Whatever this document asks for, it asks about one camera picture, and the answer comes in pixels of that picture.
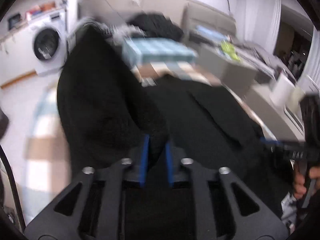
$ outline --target beige headboard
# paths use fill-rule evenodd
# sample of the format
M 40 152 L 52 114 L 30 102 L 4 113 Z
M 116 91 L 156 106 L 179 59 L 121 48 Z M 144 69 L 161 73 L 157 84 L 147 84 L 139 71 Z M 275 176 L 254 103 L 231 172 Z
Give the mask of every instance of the beige headboard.
M 109 24 L 119 24 L 128 20 L 137 12 L 161 12 L 172 22 L 182 26 L 195 19 L 208 23 L 209 26 L 229 26 L 228 31 L 235 28 L 235 20 L 227 14 L 197 0 L 83 0 L 80 4 L 80 16 L 97 17 Z M 185 23 L 184 11 L 189 10 L 192 21 Z

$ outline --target ceiling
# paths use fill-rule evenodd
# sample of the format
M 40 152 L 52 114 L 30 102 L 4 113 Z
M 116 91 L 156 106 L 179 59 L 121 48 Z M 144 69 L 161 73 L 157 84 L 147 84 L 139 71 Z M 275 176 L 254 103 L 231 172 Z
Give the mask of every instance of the ceiling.
M 308 41 L 312 41 L 313 23 L 311 20 L 285 5 L 281 7 L 281 20 L 292 26 L 297 33 Z

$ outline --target white cabinet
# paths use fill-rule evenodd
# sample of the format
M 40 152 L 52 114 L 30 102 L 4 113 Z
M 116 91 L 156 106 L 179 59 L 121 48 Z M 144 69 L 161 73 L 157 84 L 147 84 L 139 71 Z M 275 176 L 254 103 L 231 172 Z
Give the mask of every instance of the white cabinet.
M 28 27 L 17 31 L 1 43 L 0 85 L 34 70 L 32 35 Z

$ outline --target plaid bedsheet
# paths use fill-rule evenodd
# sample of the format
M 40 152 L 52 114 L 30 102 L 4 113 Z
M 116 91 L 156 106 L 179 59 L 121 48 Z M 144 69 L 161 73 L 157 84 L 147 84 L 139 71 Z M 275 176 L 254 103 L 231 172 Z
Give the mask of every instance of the plaid bedsheet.
M 185 61 L 194 63 L 198 54 L 184 44 L 163 38 L 125 39 L 122 58 L 130 66 L 150 62 Z
M 194 80 L 212 86 L 221 82 L 211 73 L 187 62 L 149 63 L 135 67 L 132 72 L 142 82 L 170 74 L 184 80 Z M 260 119 L 230 91 L 248 115 L 257 121 L 271 138 L 272 134 Z M 26 150 L 23 212 L 28 224 L 39 212 L 70 183 L 68 144 L 57 109 L 57 84 L 44 93 L 39 102 Z

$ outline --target human hand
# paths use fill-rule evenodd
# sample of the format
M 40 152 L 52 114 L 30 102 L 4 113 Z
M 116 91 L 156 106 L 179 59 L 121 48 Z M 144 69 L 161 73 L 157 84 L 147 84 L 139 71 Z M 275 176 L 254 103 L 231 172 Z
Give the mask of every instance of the human hand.
M 312 167 L 309 172 L 309 177 L 311 179 L 317 179 L 316 188 L 313 194 L 316 193 L 318 189 L 320 189 L 320 167 Z M 299 172 L 299 167 L 297 163 L 294 165 L 294 197 L 296 199 L 301 199 L 307 192 L 306 187 L 304 186 L 305 177 Z

